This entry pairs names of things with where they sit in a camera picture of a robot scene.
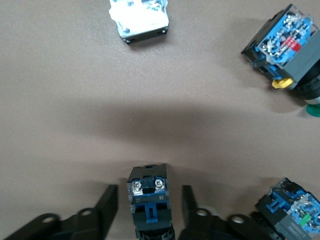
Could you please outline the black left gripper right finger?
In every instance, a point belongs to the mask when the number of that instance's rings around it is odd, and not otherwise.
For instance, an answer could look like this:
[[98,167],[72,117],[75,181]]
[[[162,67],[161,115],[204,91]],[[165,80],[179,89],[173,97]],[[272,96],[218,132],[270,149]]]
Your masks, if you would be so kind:
[[265,232],[248,216],[230,215],[227,220],[198,207],[190,185],[182,186],[185,228],[178,240],[265,240]]

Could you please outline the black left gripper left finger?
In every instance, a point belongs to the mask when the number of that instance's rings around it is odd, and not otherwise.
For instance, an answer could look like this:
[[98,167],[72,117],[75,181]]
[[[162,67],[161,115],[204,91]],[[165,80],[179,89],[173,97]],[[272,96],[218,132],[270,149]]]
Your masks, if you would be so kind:
[[118,211],[118,185],[109,185],[94,207],[62,220],[41,214],[2,240],[105,240]]

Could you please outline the red push button switch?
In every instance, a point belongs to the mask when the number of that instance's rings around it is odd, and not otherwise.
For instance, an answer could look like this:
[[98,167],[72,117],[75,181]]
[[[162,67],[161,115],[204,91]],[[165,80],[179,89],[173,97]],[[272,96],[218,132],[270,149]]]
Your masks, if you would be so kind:
[[176,240],[167,165],[136,166],[127,179],[129,207],[138,240]]
[[169,0],[109,0],[109,14],[123,42],[132,43],[167,34]]

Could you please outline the brown table cover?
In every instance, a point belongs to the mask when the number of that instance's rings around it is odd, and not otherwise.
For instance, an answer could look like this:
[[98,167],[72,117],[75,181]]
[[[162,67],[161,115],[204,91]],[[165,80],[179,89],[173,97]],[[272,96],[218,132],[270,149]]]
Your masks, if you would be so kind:
[[0,0],[0,240],[68,218],[117,184],[107,240],[136,240],[127,179],[167,164],[221,218],[289,178],[320,198],[320,118],[241,51],[287,5],[320,27],[320,0],[169,0],[166,35],[127,45],[109,0]]

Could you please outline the green push button switch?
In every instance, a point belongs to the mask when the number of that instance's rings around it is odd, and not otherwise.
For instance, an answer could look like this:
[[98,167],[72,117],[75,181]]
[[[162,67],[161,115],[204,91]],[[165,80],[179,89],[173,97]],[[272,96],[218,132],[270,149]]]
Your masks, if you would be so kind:
[[320,200],[284,178],[255,205],[252,216],[272,240],[320,240]]
[[274,89],[292,91],[320,118],[320,28],[289,4],[269,19],[241,51]]

